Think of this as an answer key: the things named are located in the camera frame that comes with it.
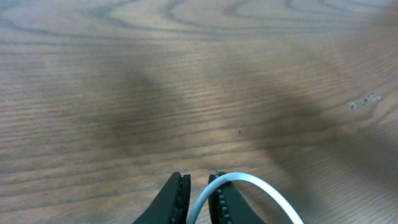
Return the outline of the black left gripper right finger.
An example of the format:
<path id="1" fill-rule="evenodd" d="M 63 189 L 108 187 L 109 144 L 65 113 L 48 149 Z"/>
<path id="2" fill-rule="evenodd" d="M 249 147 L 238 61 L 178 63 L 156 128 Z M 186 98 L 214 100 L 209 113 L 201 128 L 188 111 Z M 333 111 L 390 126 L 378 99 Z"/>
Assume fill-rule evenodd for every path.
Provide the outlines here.
<path id="1" fill-rule="evenodd" d="M 232 182 L 218 187 L 208 197 L 208 204 L 212 224 L 266 224 Z"/>

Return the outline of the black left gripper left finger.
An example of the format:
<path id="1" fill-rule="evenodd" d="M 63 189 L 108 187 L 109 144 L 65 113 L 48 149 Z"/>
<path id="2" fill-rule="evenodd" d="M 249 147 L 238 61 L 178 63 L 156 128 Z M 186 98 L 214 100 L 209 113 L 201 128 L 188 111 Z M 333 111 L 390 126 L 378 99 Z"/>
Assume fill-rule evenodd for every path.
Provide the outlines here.
<path id="1" fill-rule="evenodd" d="M 149 207 L 132 224 L 186 224 L 191 178 L 174 172 Z"/>

